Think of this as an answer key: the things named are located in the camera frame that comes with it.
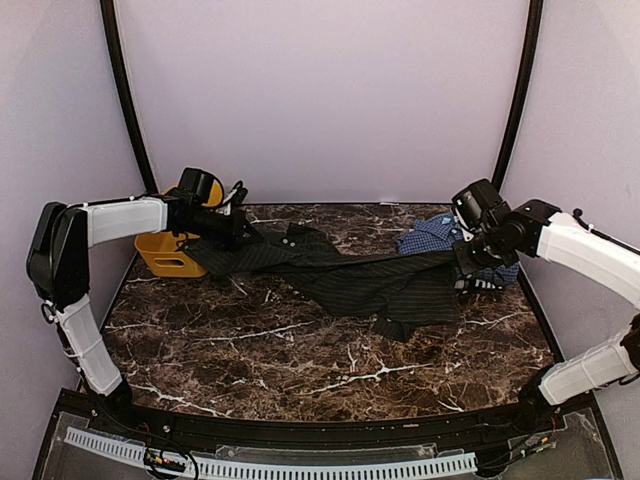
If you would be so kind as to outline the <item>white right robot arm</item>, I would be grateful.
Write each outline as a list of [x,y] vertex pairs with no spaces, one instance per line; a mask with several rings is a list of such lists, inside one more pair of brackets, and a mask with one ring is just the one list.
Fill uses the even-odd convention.
[[[458,198],[453,212],[465,230],[453,251],[463,275],[484,267],[508,265],[518,254],[559,265],[639,306],[639,252],[596,231],[570,214],[541,200],[512,209],[501,200],[482,203]],[[639,375],[639,321],[607,340],[536,374],[520,394],[522,403],[510,413],[521,434],[534,432],[549,410],[614,382]]]

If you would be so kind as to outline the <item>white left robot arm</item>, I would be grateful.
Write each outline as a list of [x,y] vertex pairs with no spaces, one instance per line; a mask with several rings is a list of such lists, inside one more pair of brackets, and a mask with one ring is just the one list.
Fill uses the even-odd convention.
[[195,234],[240,247],[259,240],[245,212],[219,213],[175,195],[131,197],[98,203],[47,203],[40,215],[26,271],[54,324],[65,354],[90,392],[105,400],[103,421],[120,436],[141,427],[132,392],[104,343],[94,318],[89,251],[98,244],[141,234]]

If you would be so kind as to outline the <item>black pinstriped long sleeve shirt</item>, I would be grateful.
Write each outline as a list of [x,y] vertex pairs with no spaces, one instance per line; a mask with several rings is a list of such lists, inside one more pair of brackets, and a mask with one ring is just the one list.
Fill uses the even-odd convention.
[[275,275],[330,315],[374,317],[374,331],[398,342],[459,319],[450,252],[344,254],[325,233],[297,224],[229,244],[201,236],[184,251],[213,276]]

